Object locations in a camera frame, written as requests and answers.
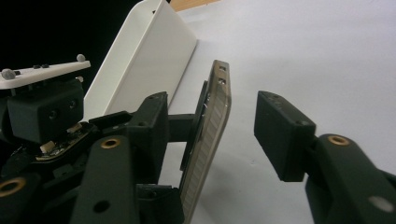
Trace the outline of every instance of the black plastic part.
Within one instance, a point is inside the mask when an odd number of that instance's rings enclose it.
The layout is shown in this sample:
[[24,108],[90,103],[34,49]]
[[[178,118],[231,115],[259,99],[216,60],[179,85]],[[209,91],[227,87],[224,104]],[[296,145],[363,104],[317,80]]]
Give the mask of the black plastic part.
[[326,223],[395,223],[395,189],[356,143],[324,134],[315,151],[333,198]]
[[201,122],[202,120],[202,115],[205,113],[205,101],[207,99],[207,93],[208,93],[208,81],[204,81],[204,84],[201,89],[201,94],[198,100],[197,107],[195,108],[195,116],[194,119],[192,120],[191,124],[191,129],[189,132],[189,137],[186,143],[186,148],[184,149],[184,154],[183,154],[183,159],[180,164],[180,171],[184,171],[188,165],[189,158],[191,151],[194,147],[196,137],[199,135],[199,132],[202,131],[203,123]]
[[283,97],[259,91],[254,135],[280,180],[303,181],[304,150],[315,140],[315,123]]
[[309,175],[310,182],[315,183],[321,189],[328,190],[329,187],[318,163],[319,161],[316,160],[315,144],[313,144],[311,148],[304,152],[302,160],[303,169]]
[[139,223],[132,161],[125,136],[96,141],[70,223]]
[[14,136],[11,129],[11,121],[9,120],[7,98],[0,99],[0,140],[16,144],[18,139]]
[[306,181],[305,192],[314,223],[326,223],[326,218],[332,207],[331,193],[318,185],[316,181],[313,181],[311,176]]
[[167,93],[147,97],[126,127],[128,139],[136,148],[134,168],[138,184],[158,184],[169,141]]
[[396,189],[396,175],[390,174],[385,171],[381,171],[382,175],[388,180],[388,182]]
[[73,207],[76,203],[78,191],[76,189],[68,191],[53,201],[46,203],[43,212],[36,220],[36,224],[69,224]]
[[4,166],[2,167],[1,176],[8,177],[18,175],[23,171],[29,172],[26,169],[32,162],[35,161],[35,156],[26,153],[26,147],[19,149],[21,152],[15,153],[15,155],[8,158]]
[[125,124],[134,116],[133,113],[120,111],[118,113],[105,115],[96,119],[90,119],[88,122],[94,124],[99,129],[112,128],[116,125]]
[[194,118],[194,114],[169,115],[169,142],[187,142]]
[[170,186],[137,185],[140,222],[181,224],[184,222],[179,191]]
[[23,174],[0,182],[0,223],[31,223],[42,207],[40,176]]
[[8,112],[15,136],[47,143],[82,120],[81,84],[75,79],[16,95],[8,99]]
[[84,171],[85,168],[78,168],[68,174],[43,184],[43,190],[46,192],[46,199],[50,201],[51,199],[78,187],[81,184]]

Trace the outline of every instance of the white background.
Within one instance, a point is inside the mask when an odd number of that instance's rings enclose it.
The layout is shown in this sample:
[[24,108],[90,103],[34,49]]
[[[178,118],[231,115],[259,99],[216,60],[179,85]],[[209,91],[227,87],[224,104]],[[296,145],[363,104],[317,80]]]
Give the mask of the white background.
[[[220,0],[178,14],[199,42],[169,113],[194,113],[214,60],[230,64],[233,97],[192,223],[313,223],[304,183],[279,181],[253,135],[258,91],[396,174],[394,0]],[[169,147],[161,184],[178,187],[183,149]]]

